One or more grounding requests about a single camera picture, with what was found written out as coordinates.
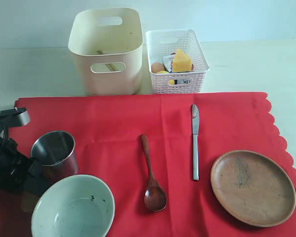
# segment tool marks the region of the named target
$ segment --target knife handle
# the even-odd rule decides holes
[[[193,134],[193,180],[198,180],[198,135]]]

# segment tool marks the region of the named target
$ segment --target white bowl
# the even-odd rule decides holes
[[[51,186],[32,214],[33,237],[104,237],[113,222],[114,197],[101,179],[74,175]]]

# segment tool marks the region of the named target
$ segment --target white table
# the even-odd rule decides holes
[[[211,67],[202,92],[265,91],[296,168],[296,39],[203,43]],[[140,94],[151,93],[144,54]],[[0,110],[19,97],[81,96],[67,48],[0,50]]]

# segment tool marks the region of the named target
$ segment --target wooden plate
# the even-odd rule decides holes
[[[279,225],[296,206],[296,192],[288,175],[259,153],[238,150],[222,155],[212,167],[211,183],[221,205],[249,225]]]

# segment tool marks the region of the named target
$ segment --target chopstick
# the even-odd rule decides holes
[[[97,52],[98,52],[99,55],[104,55],[104,53],[102,52],[102,50],[97,50]],[[116,67],[112,63],[108,63],[107,64],[107,67],[109,68],[109,70],[111,72],[117,72]]]

